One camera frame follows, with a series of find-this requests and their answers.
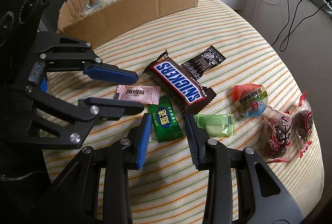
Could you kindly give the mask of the dark green candy packet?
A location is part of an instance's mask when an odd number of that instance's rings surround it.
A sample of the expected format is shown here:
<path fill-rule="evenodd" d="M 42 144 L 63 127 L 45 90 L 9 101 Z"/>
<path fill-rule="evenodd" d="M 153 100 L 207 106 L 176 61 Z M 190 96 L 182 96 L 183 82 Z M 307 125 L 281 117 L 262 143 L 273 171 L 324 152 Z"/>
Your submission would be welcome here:
<path fill-rule="evenodd" d="M 183 132 L 177 122 L 169 96 L 160 96 L 159 103 L 148 105 L 148 109 L 152 116 L 158 142 L 169 142 L 183 138 Z"/>

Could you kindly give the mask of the red date snack packet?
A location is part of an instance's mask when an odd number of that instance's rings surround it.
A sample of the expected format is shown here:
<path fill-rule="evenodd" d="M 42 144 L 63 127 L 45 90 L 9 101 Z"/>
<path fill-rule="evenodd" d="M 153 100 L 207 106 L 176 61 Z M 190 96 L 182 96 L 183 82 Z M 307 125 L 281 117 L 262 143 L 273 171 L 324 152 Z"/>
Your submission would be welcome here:
<path fill-rule="evenodd" d="M 297 143 L 298 154 L 301 158 L 312 144 L 311 136 L 313 131 L 312 108 L 304 92 L 292 115 L 292 132 Z"/>
<path fill-rule="evenodd" d="M 257 152 L 266 163 L 288 162 L 292 118 L 271 106 L 263 113 L 263 131 Z"/>

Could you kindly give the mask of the light green candy packet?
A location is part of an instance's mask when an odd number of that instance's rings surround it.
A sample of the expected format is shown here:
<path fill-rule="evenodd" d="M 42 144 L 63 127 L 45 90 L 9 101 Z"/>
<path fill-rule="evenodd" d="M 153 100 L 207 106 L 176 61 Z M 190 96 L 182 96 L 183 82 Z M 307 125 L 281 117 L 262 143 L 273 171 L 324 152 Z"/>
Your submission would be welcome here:
<path fill-rule="evenodd" d="M 232 113 L 221 115 L 194 115 L 199 128 L 206 130 L 210 137 L 229 137 L 235 135 L 235 120 Z"/>

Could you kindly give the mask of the red jelly cup snack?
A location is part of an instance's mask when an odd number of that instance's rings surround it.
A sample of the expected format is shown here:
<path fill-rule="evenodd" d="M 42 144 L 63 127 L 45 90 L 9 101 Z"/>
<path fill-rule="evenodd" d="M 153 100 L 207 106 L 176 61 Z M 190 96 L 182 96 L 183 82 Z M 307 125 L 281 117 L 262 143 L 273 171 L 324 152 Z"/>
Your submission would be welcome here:
<path fill-rule="evenodd" d="M 267 107 L 268 93 L 261 84 L 240 84 L 233 86 L 232 99 L 242 117 L 259 117 Z"/>

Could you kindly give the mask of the Snickers chocolate bar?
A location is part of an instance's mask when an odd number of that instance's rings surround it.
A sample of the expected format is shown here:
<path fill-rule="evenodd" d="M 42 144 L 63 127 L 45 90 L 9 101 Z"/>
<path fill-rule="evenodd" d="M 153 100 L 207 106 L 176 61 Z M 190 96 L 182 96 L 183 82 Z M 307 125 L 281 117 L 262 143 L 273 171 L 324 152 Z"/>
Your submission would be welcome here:
<path fill-rule="evenodd" d="M 217 96 L 210 87 L 202 86 L 188 71 L 162 52 L 145 69 L 161 88 L 167 90 L 183 107 L 185 113 L 198 114 Z"/>

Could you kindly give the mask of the pink candy wrapper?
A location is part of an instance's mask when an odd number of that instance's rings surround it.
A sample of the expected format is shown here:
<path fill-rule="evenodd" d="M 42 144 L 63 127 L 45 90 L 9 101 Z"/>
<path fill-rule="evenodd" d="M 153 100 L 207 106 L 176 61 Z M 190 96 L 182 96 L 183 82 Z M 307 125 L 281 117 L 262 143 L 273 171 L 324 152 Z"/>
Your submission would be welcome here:
<path fill-rule="evenodd" d="M 159 86 L 130 86 L 119 84 L 116 88 L 115 99 L 157 105 L 159 103 Z"/>

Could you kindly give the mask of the brown cardboard box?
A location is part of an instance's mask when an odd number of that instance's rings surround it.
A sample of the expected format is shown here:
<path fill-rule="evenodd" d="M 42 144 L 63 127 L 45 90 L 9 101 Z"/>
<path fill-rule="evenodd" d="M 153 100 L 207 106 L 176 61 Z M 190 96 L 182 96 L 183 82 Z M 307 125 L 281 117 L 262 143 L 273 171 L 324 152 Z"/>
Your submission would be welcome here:
<path fill-rule="evenodd" d="M 97 48 L 138 26 L 198 5 L 199 0 L 115 0 L 84 15 L 90 0 L 67 0 L 61 7 L 58 32 Z"/>

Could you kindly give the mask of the black candy wrapper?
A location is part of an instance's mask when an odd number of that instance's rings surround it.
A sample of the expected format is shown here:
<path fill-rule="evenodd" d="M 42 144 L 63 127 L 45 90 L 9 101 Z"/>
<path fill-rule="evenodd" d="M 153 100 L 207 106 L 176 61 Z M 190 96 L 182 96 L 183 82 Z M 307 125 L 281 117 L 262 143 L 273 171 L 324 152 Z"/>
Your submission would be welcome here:
<path fill-rule="evenodd" d="M 199 80 L 206 71 L 220 65 L 225 60 L 226 57 L 211 45 L 199 55 L 182 63 L 181 67 Z"/>

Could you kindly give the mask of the striped yellow tablecloth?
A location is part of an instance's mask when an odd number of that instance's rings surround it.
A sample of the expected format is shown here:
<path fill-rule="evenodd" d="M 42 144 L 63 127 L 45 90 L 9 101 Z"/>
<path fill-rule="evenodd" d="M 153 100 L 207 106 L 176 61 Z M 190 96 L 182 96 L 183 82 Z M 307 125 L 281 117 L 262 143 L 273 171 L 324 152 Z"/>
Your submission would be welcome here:
<path fill-rule="evenodd" d="M 235 117 L 235 136 L 217 138 L 225 146 L 237 150 L 257 148 L 263 133 L 264 118 L 244 118 L 232 101 L 234 85 L 261 84 L 268 94 L 268 105 L 292 113 L 300 91 L 288 67 L 273 47 L 238 13 L 220 0 L 199 0 L 191 9 L 158 18 L 101 45 L 94 52 L 104 63 L 135 71 L 137 84 L 156 85 L 151 75 L 143 73 L 148 65 L 167 50 L 168 57 L 181 66 L 210 46 L 226 59 L 204 72 L 198 82 L 211 88 L 216 96 L 198 113 Z M 77 104 L 88 97 L 110 98 L 116 86 L 95 81 L 81 72 L 48 74 L 48 85 L 55 97 Z M 178 94 L 164 90 L 171 97 L 175 117 L 186 135 L 183 113 L 196 113 L 195 102 L 186 106 Z M 83 146 L 94 149 L 110 146 L 124 138 L 131 127 L 139 125 L 143 113 L 124 115 L 119 121 L 97 123 Z M 319 137 L 314 125 L 313 148 L 298 156 L 292 138 L 288 147 L 289 162 L 269 164 L 284 184 L 304 217 L 319 203 L 323 193 L 324 170 Z M 53 181 L 78 152 L 44 150 L 50 180 Z M 149 139 L 145 164 L 139 171 L 129 171 L 129 192 L 133 223 L 202 223 L 208 171 L 199 172 L 194 164 L 186 137 L 158 142 L 154 127 Z"/>

